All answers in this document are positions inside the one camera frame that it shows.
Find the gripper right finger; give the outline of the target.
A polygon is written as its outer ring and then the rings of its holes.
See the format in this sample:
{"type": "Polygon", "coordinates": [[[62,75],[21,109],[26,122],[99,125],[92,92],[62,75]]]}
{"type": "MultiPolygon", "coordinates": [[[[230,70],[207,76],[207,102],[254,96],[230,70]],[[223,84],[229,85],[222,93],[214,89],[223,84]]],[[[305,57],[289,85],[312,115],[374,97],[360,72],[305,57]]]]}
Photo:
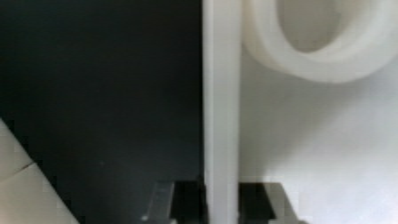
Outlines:
{"type": "Polygon", "coordinates": [[[239,184],[238,205],[238,224],[307,224],[277,182],[239,184]]]}

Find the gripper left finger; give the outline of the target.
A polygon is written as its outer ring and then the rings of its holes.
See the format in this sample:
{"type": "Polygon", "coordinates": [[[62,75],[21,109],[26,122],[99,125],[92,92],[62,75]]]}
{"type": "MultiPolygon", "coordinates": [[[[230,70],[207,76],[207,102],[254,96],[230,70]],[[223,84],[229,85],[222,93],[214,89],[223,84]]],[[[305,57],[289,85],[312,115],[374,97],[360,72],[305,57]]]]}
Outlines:
{"type": "Polygon", "coordinates": [[[197,181],[158,181],[140,224],[206,224],[206,193],[197,181]]]}

